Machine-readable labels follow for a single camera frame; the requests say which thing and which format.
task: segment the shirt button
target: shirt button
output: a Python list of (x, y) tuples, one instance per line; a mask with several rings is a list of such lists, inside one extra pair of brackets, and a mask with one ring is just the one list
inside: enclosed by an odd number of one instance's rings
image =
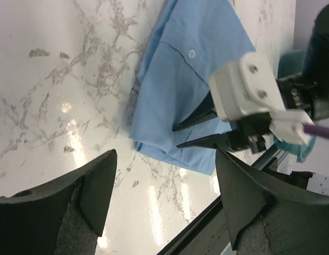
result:
[(191, 49), (191, 50), (189, 51), (188, 56), (189, 56), (190, 58), (194, 58), (194, 57), (195, 57), (195, 51), (194, 51), (193, 49)]

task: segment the purple cable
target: purple cable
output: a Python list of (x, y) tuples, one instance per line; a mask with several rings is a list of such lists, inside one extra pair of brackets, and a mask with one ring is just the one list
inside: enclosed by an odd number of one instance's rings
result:
[(329, 127), (304, 124), (304, 132), (316, 137), (329, 139)]

